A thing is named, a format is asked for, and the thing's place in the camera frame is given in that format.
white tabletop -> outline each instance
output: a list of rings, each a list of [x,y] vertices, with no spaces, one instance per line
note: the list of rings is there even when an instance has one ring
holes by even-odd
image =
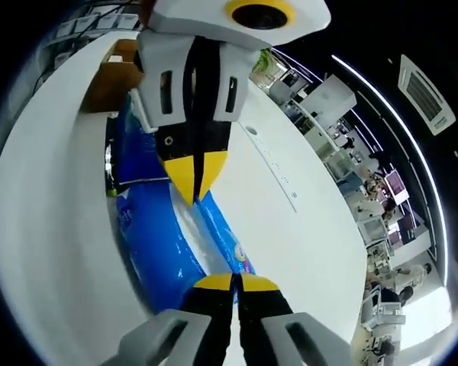
[[[66,61],[26,106],[0,158],[0,285],[48,364],[98,364],[150,316],[109,220],[106,114],[77,117],[105,52],[117,39],[135,37],[107,34]],[[276,173],[269,161],[278,164]],[[293,205],[289,189],[297,194]],[[212,193],[257,273],[280,286],[295,312],[310,313],[350,342],[366,272],[363,241],[317,155],[253,84]],[[237,343],[233,323],[226,364],[241,364]]]

person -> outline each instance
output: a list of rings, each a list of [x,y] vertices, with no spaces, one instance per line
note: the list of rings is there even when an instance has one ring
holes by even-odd
[[[360,220],[382,215],[382,219],[390,220],[395,212],[397,204],[393,198],[387,198],[382,203],[374,200],[361,200],[356,206]]]
[[[370,199],[375,200],[378,197],[380,191],[386,188],[386,183],[383,177],[378,173],[374,172],[371,174],[369,179],[366,179],[363,183],[366,193]]]
[[[343,149],[354,149],[354,138],[346,136],[346,143],[342,145]]]
[[[369,273],[366,276],[366,287],[369,290],[373,290],[373,288],[380,286],[380,294],[381,294],[381,301],[383,303],[400,303],[403,307],[407,301],[414,295],[414,289],[412,286],[404,287],[399,294],[393,291],[391,288],[384,286],[380,280],[374,275]],[[378,303],[378,297],[374,296],[372,298],[373,306]]]
[[[379,169],[382,171],[390,171],[392,164],[392,155],[386,151],[375,151],[368,155],[371,159],[377,159],[379,161]]]
[[[341,194],[347,197],[354,193],[365,181],[373,177],[373,173],[379,168],[376,159],[367,159],[359,164],[354,170],[336,182]]]
[[[156,0],[139,1],[139,22],[143,28],[147,28],[155,3]]]
[[[429,263],[425,263],[424,265],[411,265],[409,268],[397,269],[397,276],[395,277],[397,287],[402,288],[411,286],[417,289],[424,283],[424,279],[431,273],[432,269]]]

camera lens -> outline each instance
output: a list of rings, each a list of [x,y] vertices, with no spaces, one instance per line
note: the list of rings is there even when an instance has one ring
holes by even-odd
[[[232,18],[244,27],[267,31],[281,28],[288,22],[285,13],[268,5],[245,5],[232,13]]]

black ceiling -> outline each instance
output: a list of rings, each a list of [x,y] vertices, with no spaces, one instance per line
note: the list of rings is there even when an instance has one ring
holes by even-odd
[[[408,151],[414,167],[421,166],[417,153],[392,115],[367,88],[334,62],[331,55],[337,55],[352,65],[387,97],[407,123],[429,162],[443,202],[450,251],[458,261],[458,2],[327,0],[326,3],[332,17],[327,29],[278,48],[317,74],[334,73],[360,90],[387,122],[393,124],[392,128]],[[398,90],[401,54],[407,55],[421,68],[456,115],[456,123],[438,136],[431,134]],[[358,100],[357,108],[372,118],[366,111],[365,102]],[[396,141],[379,118],[375,116],[369,127],[383,139],[386,149],[397,150]],[[425,171],[418,172],[418,175],[430,203],[436,232],[440,224],[437,206],[431,203],[435,201],[431,185]],[[438,267],[443,271],[441,260]]]

blue plastic bag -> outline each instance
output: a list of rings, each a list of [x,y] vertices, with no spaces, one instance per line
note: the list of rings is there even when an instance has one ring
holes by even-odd
[[[133,185],[117,198],[119,226],[147,301],[155,313],[179,309],[205,272],[183,237],[169,183]]]
[[[156,153],[156,140],[132,114],[130,95],[116,121],[117,180],[127,183],[168,179]]]
[[[197,201],[196,204],[215,245],[229,264],[232,272],[255,274],[253,265],[251,265],[242,245],[224,219],[222,212],[212,197],[212,193],[210,191],[207,192],[204,199]]]

